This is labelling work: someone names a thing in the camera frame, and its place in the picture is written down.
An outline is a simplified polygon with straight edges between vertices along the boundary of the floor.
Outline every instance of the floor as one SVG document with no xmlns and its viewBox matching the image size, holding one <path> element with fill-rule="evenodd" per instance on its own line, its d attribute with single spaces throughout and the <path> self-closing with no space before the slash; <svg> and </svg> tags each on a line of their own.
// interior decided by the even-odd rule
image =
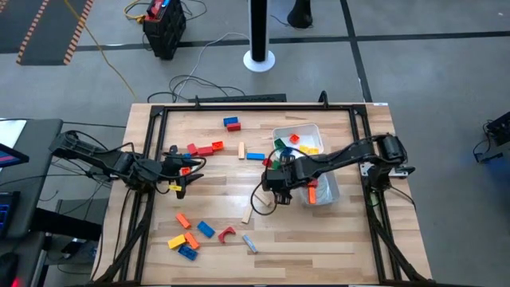
<svg viewBox="0 0 510 287">
<path fill-rule="evenodd" d="M 100 44 L 141 43 L 141 27 L 121 13 L 130 1 L 95 1 L 87 24 Z M 183 41 L 248 33 L 245 1 L 204 2 L 207 14 L 188 23 Z M 345 22 L 346 3 L 352 26 Z M 271 13 L 285 21 L 292 4 L 273 0 Z M 196 14 L 203 9 L 196 2 L 189 7 Z M 286 93 L 289 101 L 316 101 L 326 90 L 333 101 L 389 103 L 410 164 L 417 168 L 410 185 L 433 277 L 442 283 L 505 285 L 510 281 L 508 160 L 480 165 L 472 149 L 483 139 L 481 125 L 510 107 L 510 2 L 314 0 L 312 12 L 312 29 L 296 30 L 270 19 L 271 38 L 308 39 L 270 45 L 277 58 L 270 72 L 254 74 L 244 67 L 247 45 L 222 45 L 204 52 L 196 76 L 247 94 Z M 358 41 L 348 41 L 354 35 Z M 92 44 L 84 33 L 81 49 Z M 109 61 L 138 102 L 167 91 L 173 76 L 188 74 L 202 49 L 179 48 L 173 61 L 160 61 L 145 49 L 109 48 Z M 134 99 L 98 52 L 77 52 L 71 65 L 58 67 L 21 67 L 15 59 L 16 54 L 0 54 L 0 116 L 126 124 Z M 221 95 L 193 84 L 182 94 Z M 90 133 L 109 147 L 119 145 L 124 134 L 122 128 L 66 124 L 65 129 Z M 54 209 L 57 199 L 86 199 L 94 186 L 87 179 L 48 179 L 41 197 L 61 192 L 41 206 Z M 107 197 L 106 189 L 97 195 Z M 90 272 L 90 266 L 77 270 Z M 87 278 L 50 268 L 46 285 Z"/>
</svg>

